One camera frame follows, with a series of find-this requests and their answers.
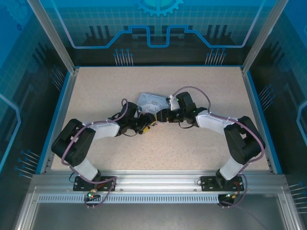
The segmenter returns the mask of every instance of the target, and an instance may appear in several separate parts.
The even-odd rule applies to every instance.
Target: cable
[[[233,207],[233,205],[231,205],[231,203],[228,203],[226,201],[222,201],[222,203],[229,205],[229,207]],[[240,206],[236,206],[236,208],[241,209],[244,212],[247,212],[248,214],[250,214],[251,217],[253,217],[264,229],[269,230],[269,228],[267,228],[254,214],[252,214],[251,212],[249,212],[247,209],[242,208]]]
[[[124,104],[123,104],[124,101],[126,101],[126,108],[125,108],[124,113],[123,113],[120,117],[116,118],[115,120],[112,120],[112,122],[115,122],[115,121],[120,120],[120,119],[126,114],[126,112],[127,112],[127,110],[128,110],[128,100],[125,99],[125,98],[124,98],[123,100],[121,100],[121,105],[122,105],[122,106],[124,106]],[[67,155],[69,149],[71,148],[71,146],[73,145],[73,143],[74,143],[75,140],[77,139],[77,137],[78,137],[86,128],[88,128],[88,127],[90,127],[90,126],[92,126],[92,125],[103,124],[103,123],[107,123],[107,121],[94,121],[94,122],[92,122],[92,123],[89,123],[89,124],[83,126],[83,127],[77,132],[77,134],[73,137],[73,139],[71,140],[71,142],[69,143],[69,145],[68,145],[67,148],[65,149],[65,151],[64,151],[64,153],[63,153],[63,156],[62,156],[62,159],[61,159],[62,164],[69,166],[69,164],[66,163],[64,159],[65,159],[65,157],[66,157],[66,155]]]
[[[261,140],[260,140],[260,139],[256,136],[256,134],[255,134],[253,131],[251,131],[248,127],[246,127],[246,126],[245,126],[244,124],[242,124],[241,122],[238,122],[238,121],[236,121],[236,120],[234,120],[234,119],[232,119],[232,118],[223,117],[223,116],[216,115],[216,114],[213,114],[213,113],[210,113],[210,114],[211,114],[211,116],[213,116],[213,117],[216,117],[216,118],[219,118],[219,119],[222,119],[222,120],[226,120],[226,121],[231,121],[231,122],[234,122],[234,123],[238,124],[239,126],[241,126],[242,128],[244,128],[248,133],[250,133],[250,134],[253,136],[253,138],[254,138],[254,139],[258,142],[258,144],[260,145],[260,148],[261,148],[261,154],[260,154],[260,156],[257,157],[257,158],[255,158],[255,159],[249,160],[249,161],[242,167],[242,169],[240,169],[240,171],[239,171],[238,173],[243,172],[243,171],[246,169],[246,167],[248,167],[248,165],[249,165],[250,163],[255,162],[255,161],[258,161],[258,160],[260,160],[260,159],[264,156],[264,146],[263,146]]]
[[[125,135],[125,136],[127,136],[127,137],[134,137],[134,136],[136,136],[138,133],[135,133],[134,135],[128,135],[128,134],[125,134],[125,133],[123,133],[123,135]]]
[[[208,100],[208,112],[210,112],[210,108],[211,108],[211,101],[210,101],[210,98],[208,97],[208,95],[204,92],[204,91],[202,91],[201,89],[199,89],[199,88],[197,88],[197,87],[195,87],[195,86],[184,86],[184,87],[182,87],[182,88],[180,88],[179,90],[177,90],[174,94],[173,94],[173,96],[175,97],[177,94],[178,94],[178,92],[180,92],[181,90],[183,90],[183,89],[186,89],[186,88],[191,88],[191,89],[195,89],[195,90],[198,90],[199,92],[201,92],[206,98],[207,98],[207,100]]]
[[[121,106],[124,106],[124,102],[126,102],[126,104],[125,104],[125,105],[126,105],[126,108],[125,108],[124,113],[123,113],[121,116],[119,116],[118,118],[112,120],[112,122],[115,122],[115,121],[120,120],[120,119],[126,114],[126,112],[128,111],[128,100],[125,99],[125,98],[122,99],[122,100],[121,100]],[[71,169],[74,173],[76,173],[77,175],[79,175],[83,180],[85,180],[85,181],[88,182],[88,183],[91,183],[91,184],[104,184],[104,183],[107,183],[107,182],[109,182],[109,181],[114,180],[114,182],[112,183],[112,186],[111,186],[109,192],[107,193],[106,197],[102,200],[101,203],[99,203],[99,204],[96,205],[96,206],[101,205],[101,204],[107,199],[107,197],[109,196],[109,194],[110,194],[112,188],[113,188],[114,185],[116,184],[117,177],[114,176],[114,177],[112,177],[112,178],[110,178],[110,179],[107,179],[107,180],[104,180],[104,181],[99,181],[99,182],[94,182],[94,181],[87,180],[85,177],[83,177],[82,175],[80,175],[71,165],[69,165],[68,163],[66,163],[66,162],[64,161],[64,159],[65,159],[65,157],[66,157],[68,151],[70,150],[71,146],[74,144],[75,140],[78,138],[78,136],[79,136],[86,128],[88,128],[88,127],[90,127],[90,126],[92,126],[92,125],[103,124],[103,123],[107,123],[107,121],[95,121],[95,122],[92,122],[92,123],[89,123],[89,124],[83,126],[83,127],[76,133],[76,135],[72,138],[72,140],[70,141],[69,145],[68,145],[67,148],[65,149],[65,151],[64,151],[64,153],[63,153],[63,156],[62,156],[62,158],[61,158],[62,164],[68,165],[68,166],[70,167],[70,169]]]
[[[181,127],[180,123],[181,123],[181,122],[178,122],[178,125],[179,125],[180,128],[183,128],[183,129],[188,129],[188,128],[192,128],[192,127],[193,127],[193,125],[188,126],[188,127]]]
[[[112,191],[112,189],[113,189],[115,183],[116,183],[116,179],[115,179],[115,181],[112,183],[112,185],[111,185],[111,187],[110,187],[108,193],[106,194],[106,196],[103,198],[103,200],[102,200],[99,204],[89,206],[88,203],[86,202],[86,200],[84,200],[84,204],[87,206],[87,208],[95,208],[95,207],[98,207],[98,206],[102,205],[102,204],[106,201],[106,199],[108,198],[108,196],[110,195],[110,193],[111,193],[111,191]]]
[[[252,135],[252,137],[253,137],[253,138],[258,142],[258,144],[260,145],[260,148],[261,148],[261,155],[260,155],[259,157],[255,158],[255,159],[249,160],[249,161],[242,167],[242,169],[241,169],[238,173],[243,172],[243,171],[246,169],[246,167],[248,167],[248,165],[249,165],[250,163],[255,162],[255,161],[258,161],[258,160],[260,160],[260,159],[264,156],[264,146],[263,146],[262,142],[260,141],[260,139],[256,136],[256,134],[254,134],[253,131],[251,131],[248,127],[246,127],[246,126],[245,126],[244,124],[242,124],[241,122],[238,122],[238,121],[236,121],[236,120],[234,120],[234,119],[232,119],[232,118],[229,118],[229,117],[224,117],[224,116],[215,115],[215,114],[211,113],[211,112],[210,112],[210,108],[211,108],[211,101],[210,101],[210,98],[209,98],[208,95],[207,95],[204,91],[202,91],[201,89],[199,89],[199,88],[197,88],[197,87],[195,87],[195,86],[184,86],[184,87],[180,88],[179,90],[177,90],[177,91],[173,94],[173,96],[176,96],[177,93],[178,93],[179,91],[181,91],[182,89],[186,89],[186,88],[196,89],[196,90],[200,91],[200,92],[207,98],[208,103],[209,103],[209,105],[208,105],[208,112],[209,112],[213,117],[216,117],[216,118],[219,118],[219,119],[222,119],[222,120],[226,120],[226,121],[231,121],[231,122],[234,122],[234,123],[240,125],[240,126],[241,126],[242,128],[244,128],[248,133],[250,133],[250,134]]]
[[[244,177],[244,180],[245,180],[245,190],[244,190],[244,193],[243,193],[241,199],[238,202],[236,202],[235,204],[232,204],[230,207],[235,207],[238,204],[240,204],[242,202],[242,200],[244,199],[244,197],[246,196],[246,193],[248,192],[248,180],[247,180],[247,178],[246,178],[246,176],[244,174],[240,174],[240,175]]]
[[[71,177],[72,177],[72,175],[74,175],[75,173],[73,172],[70,176],[69,176],[69,182],[72,182],[72,183],[74,183],[74,181],[71,181]]]

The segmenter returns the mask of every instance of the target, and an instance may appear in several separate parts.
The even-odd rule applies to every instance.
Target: gray object
[[[145,92],[140,95],[137,105],[141,108],[142,113],[151,114],[156,114],[160,110],[170,107],[166,101],[166,97]]]

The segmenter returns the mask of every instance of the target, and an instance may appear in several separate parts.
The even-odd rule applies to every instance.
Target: speckled work surface
[[[136,103],[142,92],[168,96],[187,85],[208,94],[211,111],[254,120],[239,67],[82,67],[64,125],[72,118],[83,122],[106,119],[121,110],[122,98]],[[200,92],[188,92],[198,107],[207,107]],[[144,135],[96,140],[87,156],[101,170],[215,170],[230,154],[221,134],[160,123]],[[68,168],[55,156],[52,169]],[[266,159],[248,169],[268,169]]]

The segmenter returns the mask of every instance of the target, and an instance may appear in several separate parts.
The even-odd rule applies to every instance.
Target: floor
[[[211,111],[254,120],[239,67],[82,67],[64,125],[73,118],[85,123],[107,119],[121,110],[122,98],[136,103],[142,92],[169,96],[187,85],[208,94]],[[197,107],[208,106],[201,93],[188,92]],[[96,140],[87,157],[101,170],[217,170],[230,154],[224,135],[159,123],[143,135]],[[268,168],[265,158],[248,167]],[[57,156],[51,169],[68,170]]]
[[[31,230],[264,230],[251,214],[266,229],[287,229],[275,197],[248,195],[230,210],[217,204],[103,204],[90,210],[39,204]]]

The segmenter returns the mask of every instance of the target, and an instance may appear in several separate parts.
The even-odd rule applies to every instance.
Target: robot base
[[[242,177],[240,176],[236,176],[228,181],[227,184],[223,186],[223,188],[219,186],[215,176],[201,177],[201,190],[203,192],[236,192],[238,191],[238,188],[240,192],[244,191]]]
[[[102,180],[107,180],[112,178],[113,176],[101,176]],[[103,184],[102,186],[100,186],[97,190],[98,192],[108,192],[111,185],[112,185],[113,181],[109,181],[105,184]],[[74,181],[74,185],[73,185],[73,191],[78,191],[78,192],[88,192],[92,189],[94,189],[95,184],[91,184],[88,183],[86,181],[84,181],[83,179],[81,179],[81,177],[76,176],[75,181]],[[112,192],[115,191],[115,186],[116,184],[113,186],[112,188]]]

